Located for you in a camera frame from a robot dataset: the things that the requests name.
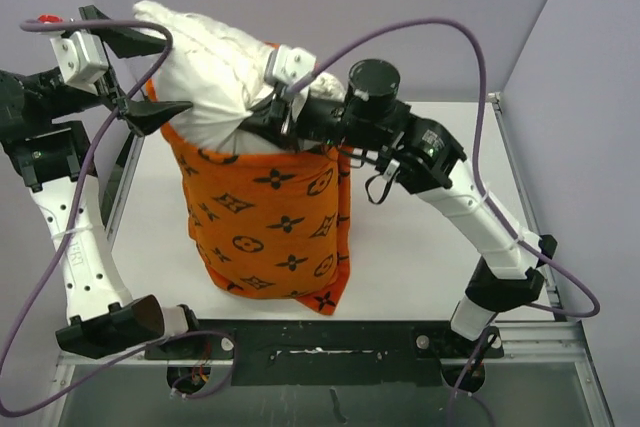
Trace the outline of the white pillow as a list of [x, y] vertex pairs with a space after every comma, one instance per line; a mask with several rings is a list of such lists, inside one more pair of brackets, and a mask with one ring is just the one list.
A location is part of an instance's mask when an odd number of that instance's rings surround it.
[[152, 78], [160, 101], [189, 101], [162, 136], [175, 151], [281, 154], [287, 150], [239, 128], [273, 88], [264, 82], [274, 48], [211, 17], [179, 12], [152, 0], [133, 7], [134, 18], [167, 28], [173, 48]]

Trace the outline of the orange patterned plush pillowcase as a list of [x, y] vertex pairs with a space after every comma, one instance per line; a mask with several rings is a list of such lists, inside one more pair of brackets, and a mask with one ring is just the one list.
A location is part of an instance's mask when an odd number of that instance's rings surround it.
[[350, 276], [351, 166], [335, 148], [223, 154], [161, 129], [182, 174], [188, 235], [232, 295], [334, 314]]

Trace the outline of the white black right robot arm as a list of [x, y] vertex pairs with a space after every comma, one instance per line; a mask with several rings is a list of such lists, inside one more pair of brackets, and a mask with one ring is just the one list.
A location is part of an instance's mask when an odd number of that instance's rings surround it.
[[538, 300], [544, 284], [540, 269], [555, 254], [556, 239], [521, 225], [491, 197], [449, 130], [398, 100], [401, 77], [391, 63], [355, 63], [341, 101], [325, 100], [307, 85], [291, 90], [298, 81], [313, 81], [314, 66], [299, 53], [272, 53], [264, 81], [274, 91], [242, 129], [280, 146], [315, 141], [374, 152], [371, 164], [387, 186], [398, 183], [449, 220], [480, 255], [445, 331], [448, 349], [469, 355], [498, 314]]

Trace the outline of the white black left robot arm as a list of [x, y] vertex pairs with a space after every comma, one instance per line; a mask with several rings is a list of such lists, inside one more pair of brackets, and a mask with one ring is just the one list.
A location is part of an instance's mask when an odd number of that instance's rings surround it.
[[50, 70], [1, 75], [1, 145], [29, 190], [55, 247], [51, 270], [60, 270], [66, 325], [56, 332], [61, 350], [90, 359], [153, 341], [180, 357], [200, 352], [204, 334], [184, 305], [164, 307], [156, 297], [134, 298], [111, 254], [99, 205], [94, 155], [77, 114], [103, 106], [136, 136], [159, 130], [186, 111], [186, 101], [137, 99], [120, 86], [113, 58], [168, 57], [170, 31], [149, 21], [117, 21], [94, 6], [80, 19], [43, 15], [22, 24], [46, 35], [56, 58]]

